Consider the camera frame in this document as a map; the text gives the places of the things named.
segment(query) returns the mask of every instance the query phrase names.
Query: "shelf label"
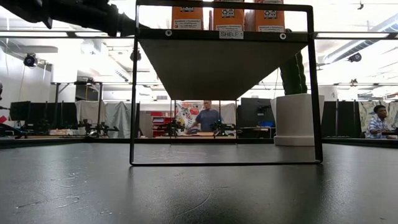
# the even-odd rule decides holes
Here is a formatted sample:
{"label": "shelf label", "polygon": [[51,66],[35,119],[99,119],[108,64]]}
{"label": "shelf label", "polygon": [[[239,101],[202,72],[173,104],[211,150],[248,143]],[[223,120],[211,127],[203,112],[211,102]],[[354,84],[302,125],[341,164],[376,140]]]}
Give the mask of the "shelf label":
{"label": "shelf label", "polygon": [[243,31],[220,30],[220,39],[243,39]]}

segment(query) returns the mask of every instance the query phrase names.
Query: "ceiling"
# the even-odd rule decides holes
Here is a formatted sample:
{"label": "ceiling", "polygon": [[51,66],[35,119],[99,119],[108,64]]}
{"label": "ceiling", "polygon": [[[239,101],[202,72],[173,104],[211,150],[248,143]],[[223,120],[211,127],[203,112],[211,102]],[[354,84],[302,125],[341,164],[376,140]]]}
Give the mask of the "ceiling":
{"label": "ceiling", "polygon": [[[135,17],[135,1],[134,0],[117,0],[110,1],[116,4],[119,12],[126,13],[129,17]],[[316,31],[334,31],[334,32],[367,32],[379,31],[375,30],[379,24],[397,16],[398,18],[398,2],[397,0],[362,0],[363,8],[359,8],[359,0],[284,0],[285,4],[309,4],[314,8],[315,30]],[[142,6],[140,10],[139,22],[153,28],[168,28],[170,26],[171,8],[170,7],[150,7]],[[204,17],[204,24],[208,24],[208,17]],[[285,26],[293,31],[306,31],[306,16],[300,12],[285,12]],[[0,7],[0,30],[47,30],[42,23],[31,24],[21,20],[17,16]],[[54,21],[53,30],[74,30],[83,31],[79,26]],[[13,49],[24,46],[49,46],[62,47],[74,40],[67,39],[9,39],[9,47]],[[132,62],[130,55],[133,48],[133,39],[103,39],[97,40],[106,47],[108,57],[99,60],[100,62],[109,63],[118,69],[124,70],[127,75],[131,76]],[[317,40],[316,51],[318,62],[323,57],[335,53],[339,48],[349,43],[348,40]],[[365,49],[359,51],[362,55],[360,62],[348,62],[345,59],[329,65],[320,67],[318,71],[319,83],[348,83],[356,78],[361,83],[389,82],[398,83],[398,41],[383,40],[379,41]],[[141,50],[142,60],[138,64],[139,73],[137,82],[139,83],[159,83],[156,73],[153,71],[145,52]],[[308,53],[307,48],[302,51],[305,65],[305,73],[309,80],[308,71]],[[53,53],[38,54],[41,59],[51,62]],[[98,67],[96,60],[91,60],[92,68],[82,68],[79,75],[91,76],[104,82],[123,82],[123,80],[112,72],[102,71]],[[278,77],[277,71],[268,75],[264,83],[276,83],[280,85],[282,82]],[[113,88],[116,90],[124,90],[125,86]]]}

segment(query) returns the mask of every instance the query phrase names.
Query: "wall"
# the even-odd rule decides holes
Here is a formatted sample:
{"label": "wall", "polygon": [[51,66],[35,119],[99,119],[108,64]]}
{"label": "wall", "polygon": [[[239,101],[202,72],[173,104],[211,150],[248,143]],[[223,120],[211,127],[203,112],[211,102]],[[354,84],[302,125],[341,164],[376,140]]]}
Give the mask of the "wall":
{"label": "wall", "polygon": [[[36,103],[46,102],[50,98],[50,75],[44,70],[25,67],[23,61],[10,55],[6,55],[0,49],[0,80],[3,84],[2,101],[0,105],[10,107],[11,102],[32,101]],[[0,117],[8,118],[9,112],[0,110]]]}

